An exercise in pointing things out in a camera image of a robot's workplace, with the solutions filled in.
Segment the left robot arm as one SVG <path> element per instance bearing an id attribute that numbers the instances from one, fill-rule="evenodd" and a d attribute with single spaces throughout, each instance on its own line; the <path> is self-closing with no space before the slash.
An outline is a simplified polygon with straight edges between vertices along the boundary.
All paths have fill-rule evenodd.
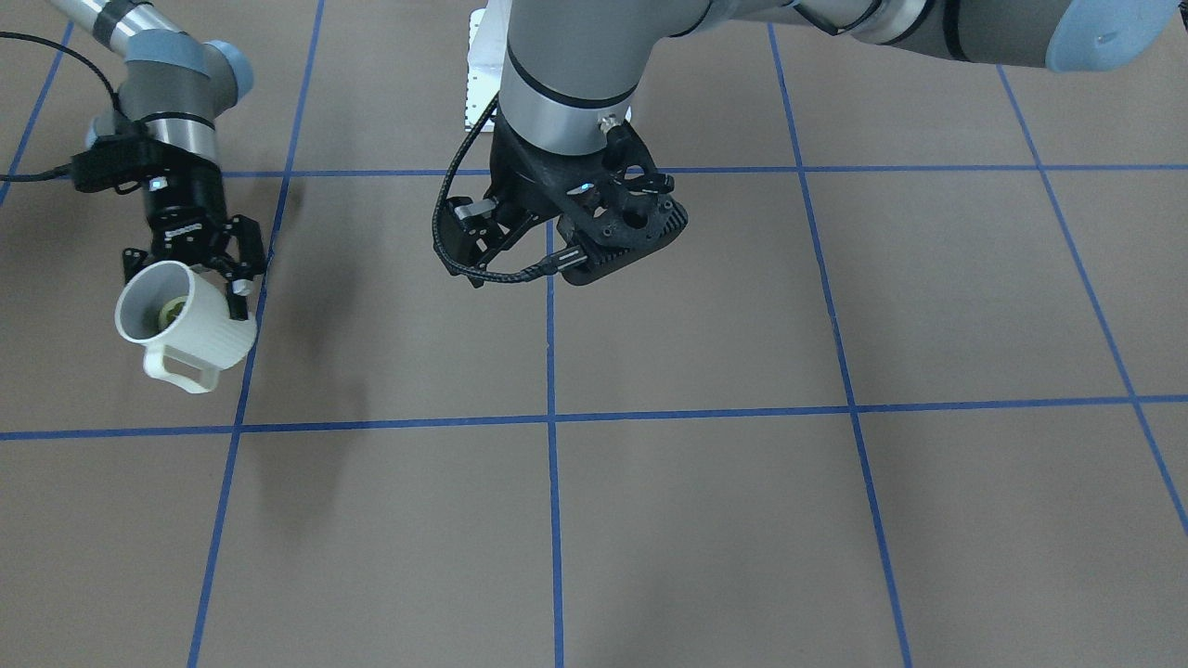
<path id="1" fill-rule="evenodd" d="M 446 171 L 432 248 L 474 286 L 598 282 L 678 239 L 689 215 L 628 111 L 657 48 L 767 24 L 866 55 L 1117 71 L 1183 1 L 491 1 L 497 88 Z"/>

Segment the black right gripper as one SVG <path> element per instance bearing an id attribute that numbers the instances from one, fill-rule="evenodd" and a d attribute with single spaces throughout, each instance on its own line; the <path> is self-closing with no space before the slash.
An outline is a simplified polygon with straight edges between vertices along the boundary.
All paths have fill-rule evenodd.
<path id="1" fill-rule="evenodd" d="M 185 149 L 157 149 L 144 182 L 146 221 L 153 244 L 173 238 L 213 244 L 219 237 L 219 275 L 226 282 L 228 317 L 249 320 L 249 294 L 266 271 L 263 227 L 245 215 L 226 216 L 225 177 L 216 163 Z M 152 250 L 124 248 L 124 284 L 162 261 Z"/>

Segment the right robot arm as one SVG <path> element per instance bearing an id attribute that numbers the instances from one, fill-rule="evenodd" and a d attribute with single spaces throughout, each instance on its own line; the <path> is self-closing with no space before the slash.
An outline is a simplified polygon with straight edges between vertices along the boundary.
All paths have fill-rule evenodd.
<path id="1" fill-rule="evenodd" d="M 122 57 L 124 84 L 72 156 L 80 193 L 139 191 L 148 248 L 124 251 L 124 278 L 159 261 L 211 271 L 233 320 L 249 319 L 253 281 L 266 270 L 263 227 L 226 207 L 216 119 L 253 88 L 233 44 L 200 42 L 148 1 L 57 1 L 99 44 Z"/>

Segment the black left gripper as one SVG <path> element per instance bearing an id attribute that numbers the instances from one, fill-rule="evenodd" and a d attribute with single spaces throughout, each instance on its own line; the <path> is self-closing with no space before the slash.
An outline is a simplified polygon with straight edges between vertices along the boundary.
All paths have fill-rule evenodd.
<path id="1" fill-rule="evenodd" d="M 588 285 L 671 244 L 689 222 L 672 198 L 672 177 L 656 168 L 631 122 L 612 125 L 604 139 L 607 147 L 593 155 L 552 155 L 499 120 L 484 198 L 446 198 L 446 270 L 475 286 L 552 275 Z M 498 254 L 550 220 L 560 250 L 516 272 L 491 270 Z"/>

